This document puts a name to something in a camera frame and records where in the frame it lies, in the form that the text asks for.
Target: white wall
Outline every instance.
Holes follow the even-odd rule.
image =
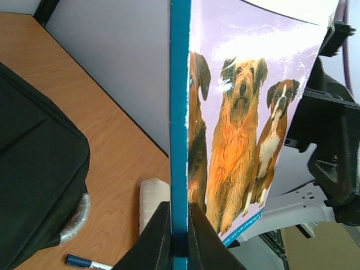
[[[61,0],[47,30],[168,152],[168,0]]]
[[[34,14],[40,0],[0,0],[0,11]]]

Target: black bag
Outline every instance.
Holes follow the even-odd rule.
[[[85,136],[0,63],[0,269],[74,237],[86,222]]]

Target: dog nose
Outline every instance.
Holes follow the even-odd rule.
[[[240,96],[243,96],[246,91],[246,83],[242,83],[240,86]]]

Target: blue marker cap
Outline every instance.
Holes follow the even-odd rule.
[[[78,267],[78,268],[90,267],[92,263],[91,260],[77,257],[71,254],[68,254],[66,256],[65,262],[69,266]]]

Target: dog face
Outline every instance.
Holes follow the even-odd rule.
[[[190,52],[190,98],[198,98],[199,88],[201,87],[202,98],[207,99],[209,93],[211,74],[208,63],[203,55]]]
[[[251,102],[258,98],[261,86],[268,74],[265,59],[236,61],[226,59],[221,71],[223,84],[227,85],[224,100],[229,102],[232,120],[242,119],[249,111]]]
[[[291,101],[298,93],[300,83],[296,80],[283,80],[270,87],[267,96],[268,108],[271,108],[271,120],[276,116],[281,119],[287,112]]]

